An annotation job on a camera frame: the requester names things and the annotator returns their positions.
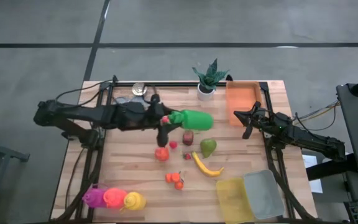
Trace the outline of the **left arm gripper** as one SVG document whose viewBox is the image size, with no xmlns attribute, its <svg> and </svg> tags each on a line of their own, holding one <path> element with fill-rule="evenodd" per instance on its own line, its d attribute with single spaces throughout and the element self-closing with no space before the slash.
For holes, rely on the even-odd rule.
<svg viewBox="0 0 358 224">
<path fill-rule="evenodd" d="M 157 127 L 157 145 L 159 147 L 165 147 L 168 143 L 168 133 L 170 132 L 170 126 L 160 125 L 160 120 L 163 116 L 168 116 L 176 110 L 161 104 L 160 95 L 157 93 L 154 93 L 150 97 L 150 100 L 144 99 L 144 101 L 149 105 L 149 107 L 145 111 L 145 118 L 142 122 L 141 129 L 155 129 Z"/>
</svg>

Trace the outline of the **dark red toy apple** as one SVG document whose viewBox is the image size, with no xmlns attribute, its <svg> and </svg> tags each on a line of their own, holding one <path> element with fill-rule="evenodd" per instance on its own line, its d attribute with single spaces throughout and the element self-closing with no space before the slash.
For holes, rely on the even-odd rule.
<svg viewBox="0 0 358 224">
<path fill-rule="evenodd" d="M 182 136 L 182 142 L 186 146 L 190 146 L 194 141 L 194 132 L 192 130 L 185 130 Z"/>
</svg>

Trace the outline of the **green squeeze bottle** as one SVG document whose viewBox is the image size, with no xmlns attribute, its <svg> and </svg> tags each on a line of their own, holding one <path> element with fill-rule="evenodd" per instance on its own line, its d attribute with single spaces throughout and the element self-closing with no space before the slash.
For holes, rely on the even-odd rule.
<svg viewBox="0 0 358 224">
<path fill-rule="evenodd" d="M 168 115 L 172 124 L 179 124 L 183 129 L 207 131 L 213 127 L 213 117 L 201 111 L 181 110 L 173 111 Z"/>
</svg>

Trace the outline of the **green toy pear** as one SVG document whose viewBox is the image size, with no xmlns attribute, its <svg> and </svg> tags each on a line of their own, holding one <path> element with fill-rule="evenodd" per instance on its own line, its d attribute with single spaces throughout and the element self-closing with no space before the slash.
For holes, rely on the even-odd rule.
<svg viewBox="0 0 358 224">
<path fill-rule="evenodd" d="M 217 147 L 214 139 L 204 139 L 200 142 L 201 153 L 204 158 L 209 157 Z"/>
</svg>

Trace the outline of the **orange mandarin bunch with leaf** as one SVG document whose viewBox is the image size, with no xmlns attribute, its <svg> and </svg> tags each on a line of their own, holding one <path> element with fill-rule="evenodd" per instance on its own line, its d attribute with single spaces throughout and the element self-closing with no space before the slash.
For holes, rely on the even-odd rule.
<svg viewBox="0 0 358 224">
<path fill-rule="evenodd" d="M 168 184 L 173 184 L 176 190 L 182 190 L 184 188 L 184 180 L 179 172 L 167 173 L 165 175 L 165 181 Z"/>
</svg>

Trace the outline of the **yellow squeeze bottle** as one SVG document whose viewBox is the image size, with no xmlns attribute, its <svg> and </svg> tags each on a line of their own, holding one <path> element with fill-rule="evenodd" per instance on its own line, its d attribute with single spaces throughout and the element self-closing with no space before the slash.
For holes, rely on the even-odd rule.
<svg viewBox="0 0 358 224">
<path fill-rule="evenodd" d="M 121 212 L 125 210 L 143 210 L 146 205 L 146 199 L 138 192 L 129 192 L 124 197 L 124 205 L 120 209 Z"/>
</svg>

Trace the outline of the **orange squeeze bottle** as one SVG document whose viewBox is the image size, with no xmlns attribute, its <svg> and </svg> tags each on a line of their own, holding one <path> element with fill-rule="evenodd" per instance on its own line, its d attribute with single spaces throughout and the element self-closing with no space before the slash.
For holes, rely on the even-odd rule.
<svg viewBox="0 0 358 224">
<path fill-rule="evenodd" d="M 127 192 L 118 188 L 110 188 L 105 191 L 103 200 L 107 208 L 122 208 Z"/>
</svg>

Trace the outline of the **purple squeeze bottle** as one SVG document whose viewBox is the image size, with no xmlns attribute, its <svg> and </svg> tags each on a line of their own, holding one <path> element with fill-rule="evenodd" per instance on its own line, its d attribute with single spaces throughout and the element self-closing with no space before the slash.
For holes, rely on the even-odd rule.
<svg viewBox="0 0 358 224">
<path fill-rule="evenodd" d="M 106 202 L 103 199 L 104 193 L 107 191 L 106 188 L 92 185 L 82 196 L 84 201 L 89 208 L 106 208 Z"/>
</svg>

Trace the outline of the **orange plastic bin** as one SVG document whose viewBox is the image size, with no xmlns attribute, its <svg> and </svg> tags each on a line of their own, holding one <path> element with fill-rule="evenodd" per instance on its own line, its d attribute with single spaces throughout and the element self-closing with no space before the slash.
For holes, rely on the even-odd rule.
<svg viewBox="0 0 358 224">
<path fill-rule="evenodd" d="M 228 81 L 226 82 L 226 109 L 229 124 L 242 126 L 234 115 L 235 111 L 249 111 L 256 101 L 262 102 L 259 82 Z"/>
</svg>

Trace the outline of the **crumpled orange toy fruit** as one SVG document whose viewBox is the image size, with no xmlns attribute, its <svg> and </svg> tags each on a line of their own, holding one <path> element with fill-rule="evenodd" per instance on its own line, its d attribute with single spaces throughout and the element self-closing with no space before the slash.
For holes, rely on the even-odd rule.
<svg viewBox="0 0 358 224">
<path fill-rule="evenodd" d="M 169 149 L 167 147 L 160 147 L 156 149 L 154 155 L 158 161 L 167 161 L 170 158 Z"/>
</svg>

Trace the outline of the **green plant in white pot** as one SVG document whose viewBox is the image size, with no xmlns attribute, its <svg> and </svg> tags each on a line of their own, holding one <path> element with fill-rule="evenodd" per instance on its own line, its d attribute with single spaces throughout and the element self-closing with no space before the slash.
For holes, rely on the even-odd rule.
<svg viewBox="0 0 358 224">
<path fill-rule="evenodd" d="M 218 71 L 218 59 L 216 58 L 212 64 L 209 64 L 206 73 L 199 72 L 195 67 L 192 71 L 198 76 L 198 99 L 201 101 L 208 101 L 213 98 L 214 92 L 218 83 L 225 78 L 229 70 Z"/>
</svg>

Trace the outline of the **yellow toy banana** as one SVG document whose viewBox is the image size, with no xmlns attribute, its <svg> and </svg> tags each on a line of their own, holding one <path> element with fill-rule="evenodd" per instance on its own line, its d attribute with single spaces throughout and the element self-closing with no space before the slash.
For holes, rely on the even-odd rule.
<svg viewBox="0 0 358 224">
<path fill-rule="evenodd" d="M 224 167 L 221 167 L 219 170 L 209 170 L 201 161 L 201 159 L 198 157 L 197 153 L 195 151 L 191 152 L 191 156 L 193 160 L 195 161 L 196 166 L 199 168 L 199 170 L 208 177 L 218 177 L 222 174 Z"/>
</svg>

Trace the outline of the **grey plastic bin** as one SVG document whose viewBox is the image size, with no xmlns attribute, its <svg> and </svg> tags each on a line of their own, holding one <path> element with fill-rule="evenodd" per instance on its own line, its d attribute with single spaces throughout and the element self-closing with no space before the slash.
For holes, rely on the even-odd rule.
<svg viewBox="0 0 358 224">
<path fill-rule="evenodd" d="M 285 206 L 273 173 L 260 170 L 244 174 L 244 187 L 254 217 L 265 220 L 284 215 Z"/>
</svg>

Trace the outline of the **white paper sheet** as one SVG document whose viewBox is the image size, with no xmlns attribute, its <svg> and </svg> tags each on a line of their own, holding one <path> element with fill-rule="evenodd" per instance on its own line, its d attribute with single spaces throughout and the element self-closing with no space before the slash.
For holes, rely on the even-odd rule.
<svg viewBox="0 0 358 224">
<path fill-rule="evenodd" d="M 309 167 L 312 167 L 312 166 L 315 166 L 318 164 L 316 156 L 302 155 L 302 157 L 303 157 L 303 161 L 304 161 L 306 168 L 309 168 Z M 310 180 L 309 185 L 310 185 L 311 191 L 313 193 L 317 193 L 317 194 L 323 193 L 323 188 L 322 188 L 320 179 Z"/>
</svg>

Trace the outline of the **yellow plastic bin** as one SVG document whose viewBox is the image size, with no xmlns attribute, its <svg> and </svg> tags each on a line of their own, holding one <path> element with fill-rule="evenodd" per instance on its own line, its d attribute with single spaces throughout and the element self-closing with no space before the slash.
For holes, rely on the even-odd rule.
<svg viewBox="0 0 358 224">
<path fill-rule="evenodd" d="M 254 221 L 242 178 L 219 180 L 216 182 L 216 191 L 226 224 Z"/>
</svg>

